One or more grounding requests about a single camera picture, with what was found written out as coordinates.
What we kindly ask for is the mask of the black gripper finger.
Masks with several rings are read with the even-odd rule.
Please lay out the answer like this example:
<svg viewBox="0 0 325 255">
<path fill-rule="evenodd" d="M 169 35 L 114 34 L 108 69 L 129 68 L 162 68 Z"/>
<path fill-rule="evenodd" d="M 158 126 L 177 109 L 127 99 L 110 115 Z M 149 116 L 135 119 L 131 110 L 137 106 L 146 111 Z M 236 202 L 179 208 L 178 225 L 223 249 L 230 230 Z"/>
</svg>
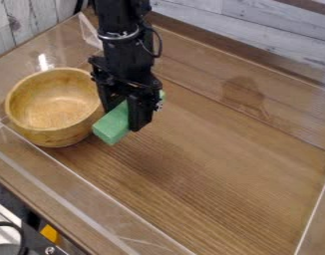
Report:
<svg viewBox="0 0 325 255">
<path fill-rule="evenodd" d="M 99 98 L 104 111 L 108 113 L 126 99 L 127 91 L 126 84 L 114 81 L 96 81 Z"/>
<path fill-rule="evenodd" d="M 162 93 L 159 91 L 131 93 L 127 103 L 130 130 L 139 131 L 153 121 L 154 112 L 162 108 Z"/>
</svg>

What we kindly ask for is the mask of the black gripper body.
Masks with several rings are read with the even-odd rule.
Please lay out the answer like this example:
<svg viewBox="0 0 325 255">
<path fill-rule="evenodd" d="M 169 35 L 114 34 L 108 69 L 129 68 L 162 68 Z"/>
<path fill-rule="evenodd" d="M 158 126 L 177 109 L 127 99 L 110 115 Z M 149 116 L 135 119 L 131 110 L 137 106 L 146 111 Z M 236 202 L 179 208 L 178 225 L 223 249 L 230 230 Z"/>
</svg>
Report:
<svg viewBox="0 0 325 255">
<path fill-rule="evenodd" d="M 162 37 L 155 31 L 134 33 L 98 33 L 103 43 L 103 56 L 92 56 L 94 81 L 126 84 L 127 96 L 131 93 L 158 91 L 162 82 L 153 73 L 155 59 L 162 55 Z"/>
</svg>

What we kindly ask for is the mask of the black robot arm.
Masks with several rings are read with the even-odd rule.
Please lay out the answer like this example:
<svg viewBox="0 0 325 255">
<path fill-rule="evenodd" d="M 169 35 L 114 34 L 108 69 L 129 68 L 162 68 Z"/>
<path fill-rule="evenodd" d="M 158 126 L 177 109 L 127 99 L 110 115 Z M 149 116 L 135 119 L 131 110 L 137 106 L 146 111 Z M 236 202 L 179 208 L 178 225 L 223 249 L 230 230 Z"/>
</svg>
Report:
<svg viewBox="0 0 325 255">
<path fill-rule="evenodd" d="M 127 103 L 130 130 L 139 131 L 159 108 L 163 83 L 153 73 L 163 39 L 146 16 L 151 0 L 95 0 L 103 56 L 92 56 L 92 80 L 104 110 Z"/>
</svg>

